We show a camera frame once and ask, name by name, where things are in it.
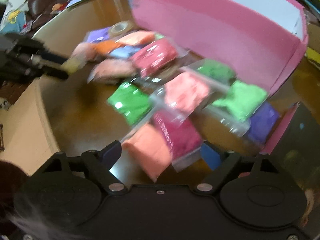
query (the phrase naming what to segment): screw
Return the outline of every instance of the screw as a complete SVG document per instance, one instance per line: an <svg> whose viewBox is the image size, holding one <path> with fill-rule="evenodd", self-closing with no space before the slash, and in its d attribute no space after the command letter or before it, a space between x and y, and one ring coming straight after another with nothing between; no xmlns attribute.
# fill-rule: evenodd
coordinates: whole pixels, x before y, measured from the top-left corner
<svg viewBox="0 0 320 240"><path fill-rule="evenodd" d="M121 191L124 190L124 185L121 183L112 183L109 185L111 191Z"/></svg>
<svg viewBox="0 0 320 240"><path fill-rule="evenodd" d="M289 235L288 240L299 240L299 237L297 235Z"/></svg>
<svg viewBox="0 0 320 240"><path fill-rule="evenodd" d="M197 189L202 192L208 192L213 189L213 187L208 183L201 183L197 186Z"/></svg>
<svg viewBox="0 0 320 240"><path fill-rule="evenodd" d="M31 235L24 235L23 240L33 240L33 237Z"/></svg>

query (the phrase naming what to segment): roll of clear tape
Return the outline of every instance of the roll of clear tape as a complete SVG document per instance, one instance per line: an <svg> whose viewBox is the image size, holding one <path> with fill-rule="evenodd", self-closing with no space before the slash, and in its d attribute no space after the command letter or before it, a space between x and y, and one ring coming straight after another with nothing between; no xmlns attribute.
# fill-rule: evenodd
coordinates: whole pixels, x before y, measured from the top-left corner
<svg viewBox="0 0 320 240"><path fill-rule="evenodd" d="M119 37L129 31L132 31L133 28L134 28L134 24L131 21L123 21L113 25L108 30L108 34L109 34L109 37L112 39L115 37Z"/></svg>

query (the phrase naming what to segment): orange clay packet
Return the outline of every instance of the orange clay packet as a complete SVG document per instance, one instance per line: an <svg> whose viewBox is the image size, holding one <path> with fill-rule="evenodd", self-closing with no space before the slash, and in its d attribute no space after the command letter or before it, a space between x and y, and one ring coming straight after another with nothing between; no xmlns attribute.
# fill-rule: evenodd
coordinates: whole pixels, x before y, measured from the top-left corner
<svg viewBox="0 0 320 240"><path fill-rule="evenodd" d="M130 33L117 42L130 46L139 46L155 41L155 33L151 31L137 31Z"/></svg>
<svg viewBox="0 0 320 240"><path fill-rule="evenodd" d="M94 49L96 50L96 52L100 55L106 55L110 52L112 52L114 49L123 47L124 45L120 42L114 42L112 40L108 40L108 41L102 41L96 44L93 44Z"/></svg>

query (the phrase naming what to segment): purple clay packet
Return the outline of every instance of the purple clay packet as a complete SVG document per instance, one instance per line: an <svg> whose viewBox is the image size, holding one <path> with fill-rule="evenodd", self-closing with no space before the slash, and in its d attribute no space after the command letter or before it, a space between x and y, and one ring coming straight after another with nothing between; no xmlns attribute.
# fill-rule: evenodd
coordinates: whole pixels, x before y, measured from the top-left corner
<svg viewBox="0 0 320 240"><path fill-rule="evenodd" d="M154 127L162 134L172 154L172 160L177 160L202 144L202 138L189 119L180 126L170 121L165 110L153 115Z"/></svg>
<svg viewBox="0 0 320 240"><path fill-rule="evenodd" d="M264 102L250 117L251 126L247 132L248 138L265 144L267 136L279 117L280 114L268 102Z"/></svg>
<svg viewBox="0 0 320 240"><path fill-rule="evenodd" d="M103 29L94 30L94 31L89 32L86 42L96 43L96 42L108 40L109 39L108 30L109 29L110 29L110 27L107 27L107 28L103 28Z"/></svg>

